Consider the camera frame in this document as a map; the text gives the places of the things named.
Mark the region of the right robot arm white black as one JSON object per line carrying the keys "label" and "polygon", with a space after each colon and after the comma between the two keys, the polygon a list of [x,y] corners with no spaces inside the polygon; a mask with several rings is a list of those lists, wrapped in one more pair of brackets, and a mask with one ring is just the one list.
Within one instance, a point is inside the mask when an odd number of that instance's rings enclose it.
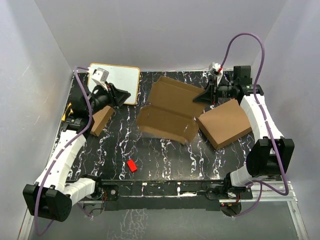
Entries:
{"label": "right robot arm white black", "polygon": [[246,114],[255,140],[245,166],[228,173],[224,178],[223,194],[233,199],[249,185],[260,183],[282,196],[288,195],[286,172],[295,144],[276,127],[258,81],[250,77],[234,77],[231,83],[221,84],[223,67],[213,62],[208,70],[210,77],[204,92],[196,96],[193,102],[210,104],[219,98],[234,98]]}

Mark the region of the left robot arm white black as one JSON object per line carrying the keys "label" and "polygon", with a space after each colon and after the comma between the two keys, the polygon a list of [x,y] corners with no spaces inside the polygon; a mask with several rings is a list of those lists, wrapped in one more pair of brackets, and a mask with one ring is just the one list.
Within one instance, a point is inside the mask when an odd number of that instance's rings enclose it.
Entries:
{"label": "left robot arm white black", "polygon": [[31,215],[63,222],[72,206],[89,196],[93,200],[103,195],[99,177],[86,175],[67,184],[69,171],[78,152],[91,133],[94,120],[89,116],[105,107],[118,108],[131,96],[112,83],[96,85],[92,91],[81,86],[70,98],[63,116],[58,145],[41,175],[33,184],[26,184],[22,194]]}

